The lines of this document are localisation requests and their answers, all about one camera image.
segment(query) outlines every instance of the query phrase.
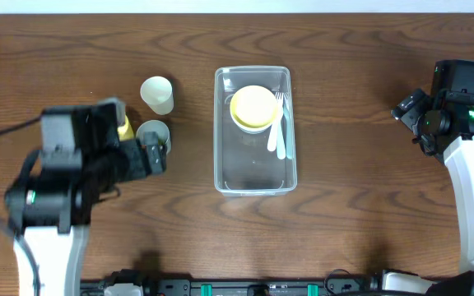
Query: brown tabletop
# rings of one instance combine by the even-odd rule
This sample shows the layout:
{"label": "brown tabletop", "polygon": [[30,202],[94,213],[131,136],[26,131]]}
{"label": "brown tabletop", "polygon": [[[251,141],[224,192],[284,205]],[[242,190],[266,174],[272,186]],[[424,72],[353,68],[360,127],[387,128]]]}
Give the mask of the brown tabletop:
{"label": "brown tabletop", "polygon": [[[122,184],[121,198],[93,210],[87,279],[123,268],[199,279],[455,275],[447,170],[389,113],[450,58],[474,60],[474,15],[0,16],[0,129],[111,95],[135,128],[170,125],[165,175]],[[290,69],[299,184],[286,196],[230,199],[214,188],[214,73],[238,65]],[[167,116],[140,98],[150,76],[175,84]],[[39,144],[39,125],[0,138],[3,219],[2,195]],[[17,281],[0,233],[0,295],[16,294]]]}

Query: utensil handle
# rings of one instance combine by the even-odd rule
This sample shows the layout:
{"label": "utensil handle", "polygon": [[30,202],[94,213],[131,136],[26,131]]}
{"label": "utensil handle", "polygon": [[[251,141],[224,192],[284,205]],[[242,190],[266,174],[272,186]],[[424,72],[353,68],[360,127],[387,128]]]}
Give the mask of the utensil handle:
{"label": "utensil handle", "polygon": [[280,160],[285,159],[286,149],[285,149],[285,140],[283,139],[283,126],[281,125],[282,118],[279,121],[277,128],[277,158]]}
{"label": "utensil handle", "polygon": [[270,127],[270,136],[268,136],[268,144],[267,149],[270,152],[273,152],[276,149],[277,145],[277,129],[279,128],[279,123],[276,120],[272,123],[272,127]]}

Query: green tape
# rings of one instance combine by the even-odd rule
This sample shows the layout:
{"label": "green tape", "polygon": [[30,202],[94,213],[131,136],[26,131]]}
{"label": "green tape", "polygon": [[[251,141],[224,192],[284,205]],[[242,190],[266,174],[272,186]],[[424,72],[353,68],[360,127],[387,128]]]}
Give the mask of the green tape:
{"label": "green tape", "polygon": [[210,284],[201,284],[201,296],[212,296],[213,292],[211,291]]}
{"label": "green tape", "polygon": [[316,284],[309,284],[309,296],[319,296],[319,287]]}

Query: cup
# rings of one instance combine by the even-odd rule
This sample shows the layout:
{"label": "cup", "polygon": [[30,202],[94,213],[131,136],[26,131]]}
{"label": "cup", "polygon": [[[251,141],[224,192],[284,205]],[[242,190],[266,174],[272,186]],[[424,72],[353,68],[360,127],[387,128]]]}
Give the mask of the cup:
{"label": "cup", "polygon": [[159,115],[173,110],[173,89],[171,82],[164,77],[154,76],[142,83],[140,96],[146,104]]}
{"label": "cup", "polygon": [[171,151],[171,136],[170,130],[168,126],[165,125],[160,120],[150,120],[148,122],[144,122],[138,129],[137,129],[137,139],[143,141],[144,139],[144,132],[156,132],[156,136],[158,136],[158,140],[164,143],[165,146],[165,153],[169,154]]}

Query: green light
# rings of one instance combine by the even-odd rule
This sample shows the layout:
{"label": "green light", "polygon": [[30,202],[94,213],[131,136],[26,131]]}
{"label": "green light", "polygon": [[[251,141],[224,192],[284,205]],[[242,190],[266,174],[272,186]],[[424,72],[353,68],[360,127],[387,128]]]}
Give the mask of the green light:
{"label": "green light", "polygon": [[469,110],[469,116],[471,116],[471,118],[474,118],[474,111],[473,110]]}

